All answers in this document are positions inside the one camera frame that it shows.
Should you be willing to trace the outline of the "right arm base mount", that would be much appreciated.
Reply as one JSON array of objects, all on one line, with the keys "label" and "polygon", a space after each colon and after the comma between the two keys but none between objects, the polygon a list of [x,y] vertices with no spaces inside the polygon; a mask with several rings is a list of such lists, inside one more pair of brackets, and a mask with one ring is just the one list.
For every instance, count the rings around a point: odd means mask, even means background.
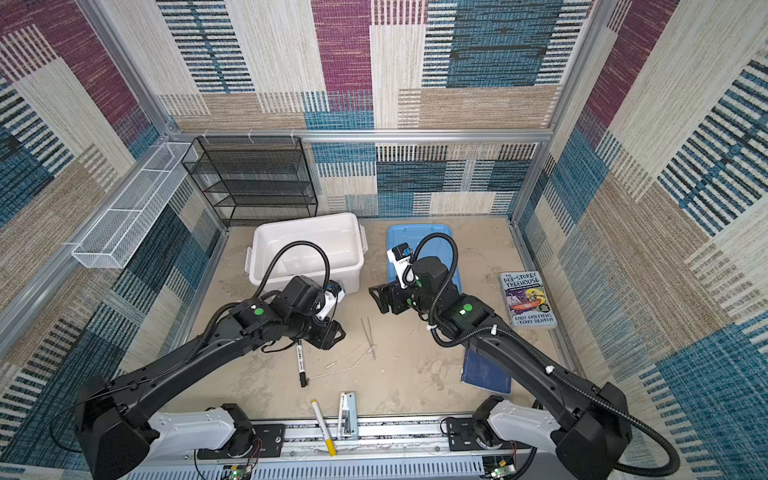
[{"label": "right arm base mount", "polygon": [[445,416],[439,422],[439,429],[448,439],[449,450],[509,450],[515,448],[530,451],[532,446],[520,441],[502,440],[489,423],[491,411],[501,404],[510,406],[511,402],[500,395],[491,395],[475,410],[470,417]]}]

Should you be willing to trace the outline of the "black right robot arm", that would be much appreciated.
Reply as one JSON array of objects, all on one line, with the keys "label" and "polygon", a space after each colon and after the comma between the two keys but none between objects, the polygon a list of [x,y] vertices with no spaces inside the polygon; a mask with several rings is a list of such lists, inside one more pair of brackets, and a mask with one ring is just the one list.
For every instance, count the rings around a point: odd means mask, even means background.
[{"label": "black right robot arm", "polygon": [[439,258],[420,259],[413,270],[416,279],[410,285],[393,281],[370,288],[380,312],[432,314],[433,331],[494,362],[553,416],[554,429],[540,447],[553,447],[577,479],[607,478],[632,440],[629,422],[616,414],[627,409],[624,393],[611,383],[597,386],[552,361],[489,305],[447,282],[448,269]]}]

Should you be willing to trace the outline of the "white plastic storage bin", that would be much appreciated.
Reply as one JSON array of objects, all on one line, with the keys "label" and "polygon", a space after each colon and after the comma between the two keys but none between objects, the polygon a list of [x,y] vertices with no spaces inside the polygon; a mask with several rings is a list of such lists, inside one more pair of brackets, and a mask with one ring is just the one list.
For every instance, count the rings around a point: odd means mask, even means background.
[{"label": "white plastic storage bin", "polygon": [[[244,270],[249,281],[259,286],[279,250],[298,240],[310,241],[325,252],[330,264],[330,278],[341,283],[346,293],[353,294],[359,290],[368,242],[364,227],[352,213],[273,222],[257,227],[252,245],[246,250]],[[278,260],[265,289],[281,290],[296,275],[305,275],[321,283],[324,272],[324,262],[315,249],[293,247]]]}]

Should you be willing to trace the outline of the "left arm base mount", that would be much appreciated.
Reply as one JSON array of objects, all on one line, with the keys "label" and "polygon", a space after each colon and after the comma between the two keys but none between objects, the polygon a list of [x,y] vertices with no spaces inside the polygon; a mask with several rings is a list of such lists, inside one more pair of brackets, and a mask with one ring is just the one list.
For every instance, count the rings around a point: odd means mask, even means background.
[{"label": "left arm base mount", "polygon": [[278,458],[282,453],[286,425],[283,423],[253,423],[240,406],[225,403],[223,410],[233,420],[233,435],[216,450],[203,449],[196,452],[198,460],[255,461],[257,458]]}]

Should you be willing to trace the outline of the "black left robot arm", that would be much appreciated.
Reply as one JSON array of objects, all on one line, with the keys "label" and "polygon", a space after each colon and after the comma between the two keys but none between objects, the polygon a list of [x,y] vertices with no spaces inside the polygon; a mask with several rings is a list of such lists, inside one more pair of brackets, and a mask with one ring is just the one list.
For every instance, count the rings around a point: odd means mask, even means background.
[{"label": "black left robot arm", "polygon": [[331,349],[345,336],[332,317],[345,294],[337,281],[322,286],[298,275],[283,290],[223,305],[202,334],[144,367],[86,380],[74,421],[92,476],[118,479],[136,468],[161,440],[151,416],[219,367],[282,338]]}]

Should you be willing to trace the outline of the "clear glass stirring rod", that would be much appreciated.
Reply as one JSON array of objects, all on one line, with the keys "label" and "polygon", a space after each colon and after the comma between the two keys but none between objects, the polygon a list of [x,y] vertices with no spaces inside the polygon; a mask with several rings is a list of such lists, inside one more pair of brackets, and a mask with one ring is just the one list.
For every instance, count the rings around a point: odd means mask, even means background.
[{"label": "clear glass stirring rod", "polygon": [[361,361],[355,363],[353,366],[350,366],[350,367],[347,367],[347,368],[343,368],[341,370],[337,370],[337,371],[333,371],[333,372],[327,372],[327,373],[324,373],[324,374],[321,374],[321,375],[317,375],[317,376],[308,377],[308,380],[319,380],[321,378],[332,377],[332,376],[342,375],[342,374],[343,375],[347,375],[349,372],[351,372],[351,371],[353,371],[353,370],[355,370],[355,369],[357,369],[359,367],[375,363],[375,362],[377,362],[379,360],[383,360],[383,359],[388,358],[390,356],[391,356],[391,354],[387,353],[387,354],[383,354],[381,356],[377,356],[376,359],[374,359],[372,356],[369,359],[366,357],[364,360],[361,360]]}]

